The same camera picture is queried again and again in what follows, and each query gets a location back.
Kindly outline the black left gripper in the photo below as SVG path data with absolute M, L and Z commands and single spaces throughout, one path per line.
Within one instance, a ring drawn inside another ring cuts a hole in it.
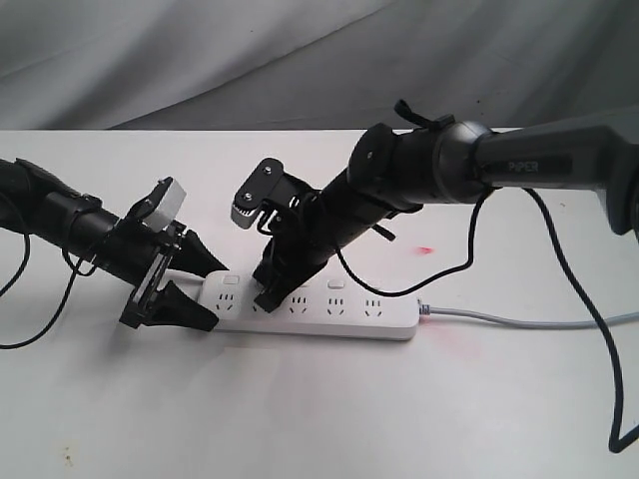
M 192 230 L 170 219 L 155 232 L 145 224 L 160 211 L 160 202 L 137 201 L 94 249 L 94 266 L 134 287 L 120 316 L 130 327 L 176 326 L 211 332 L 219 318 L 186 295 L 172 280 L 159 284 L 167 269 L 207 277 L 228 268 Z

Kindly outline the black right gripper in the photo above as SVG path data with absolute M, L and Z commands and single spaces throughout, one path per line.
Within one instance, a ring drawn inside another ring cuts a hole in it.
M 349 188 L 310 188 L 289 214 L 267 216 L 262 230 L 270 239 L 253 272 L 262 287 L 254 303 L 273 312 L 349 244 Z

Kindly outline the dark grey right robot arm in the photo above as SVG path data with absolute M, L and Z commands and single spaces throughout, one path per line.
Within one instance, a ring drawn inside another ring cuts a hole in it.
M 329 259 L 380 222 L 430 204 L 485 201 L 503 188 L 587 190 L 618 235 L 638 229 L 638 116 L 620 111 L 498 133 L 447 116 L 412 115 L 398 134 L 378 124 L 346 167 L 315 189 L 266 158 L 242 189 L 269 237 L 254 271 L 256 304 L 278 308 Z

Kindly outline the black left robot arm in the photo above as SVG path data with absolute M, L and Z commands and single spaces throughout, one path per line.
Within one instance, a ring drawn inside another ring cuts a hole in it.
M 177 221 L 186 193 L 172 177 L 156 183 L 123 217 L 50 172 L 17 159 L 1 164 L 1 226 L 57 246 L 132 286 L 122 323 L 212 331 L 217 316 L 187 296 L 168 270 L 206 277 L 224 269 L 198 235 Z

